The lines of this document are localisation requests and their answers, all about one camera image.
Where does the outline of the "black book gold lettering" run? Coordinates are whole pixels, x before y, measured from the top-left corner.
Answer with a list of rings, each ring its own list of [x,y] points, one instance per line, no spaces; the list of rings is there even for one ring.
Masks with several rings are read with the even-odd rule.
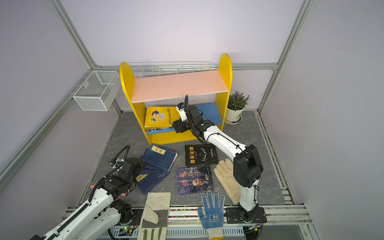
[[[212,144],[185,145],[186,167],[210,166],[219,163],[217,148]]]

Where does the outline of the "purple portrait book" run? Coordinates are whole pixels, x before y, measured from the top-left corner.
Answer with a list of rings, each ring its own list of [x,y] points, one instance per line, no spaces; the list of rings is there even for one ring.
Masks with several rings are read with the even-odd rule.
[[[210,166],[176,169],[177,196],[203,193],[214,189]]]
[[[148,129],[146,130],[147,135],[161,134],[161,133],[169,133],[174,132],[175,129],[173,127],[170,128],[161,128],[161,129]]]

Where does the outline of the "purple portrait book front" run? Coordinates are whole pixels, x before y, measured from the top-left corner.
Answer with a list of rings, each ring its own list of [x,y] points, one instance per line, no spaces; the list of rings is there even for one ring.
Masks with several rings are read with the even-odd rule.
[[[203,193],[214,189],[210,166],[176,169],[177,196]]]

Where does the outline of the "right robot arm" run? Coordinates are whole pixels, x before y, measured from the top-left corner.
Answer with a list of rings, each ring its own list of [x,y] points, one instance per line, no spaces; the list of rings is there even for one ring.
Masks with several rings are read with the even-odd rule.
[[[212,121],[204,120],[198,108],[188,104],[188,96],[177,105],[177,111],[180,119],[172,123],[176,133],[189,131],[202,144],[213,144],[227,155],[214,172],[233,204],[239,205],[241,219],[250,221],[260,208],[257,191],[264,170],[257,148],[235,141]]]

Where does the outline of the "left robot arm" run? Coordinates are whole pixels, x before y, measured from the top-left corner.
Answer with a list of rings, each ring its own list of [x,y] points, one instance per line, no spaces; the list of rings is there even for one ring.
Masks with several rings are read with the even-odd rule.
[[[72,214],[42,237],[34,240],[96,240],[118,224],[130,224],[135,215],[132,206],[121,198],[137,186],[137,177],[145,164],[129,158],[130,145],[124,146],[110,161],[113,169],[91,188],[90,196]]]

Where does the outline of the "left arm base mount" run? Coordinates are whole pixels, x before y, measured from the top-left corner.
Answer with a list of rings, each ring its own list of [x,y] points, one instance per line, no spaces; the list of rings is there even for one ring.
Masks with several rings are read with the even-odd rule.
[[[108,237],[111,240],[128,240],[133,237],[140,226],[142,213],[142,209],[133,209],[130,220],[122,219],[116,226],[108,229]]]

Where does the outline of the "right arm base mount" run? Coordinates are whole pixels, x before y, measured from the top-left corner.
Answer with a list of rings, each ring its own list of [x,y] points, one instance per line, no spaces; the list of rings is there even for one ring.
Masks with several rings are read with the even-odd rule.
[[[259,205],[254,207],[250,212],[247,212],[241,206],[225,208],[224,217],[226,217],[228,224],[264,224],[267,222],[265,210]]]

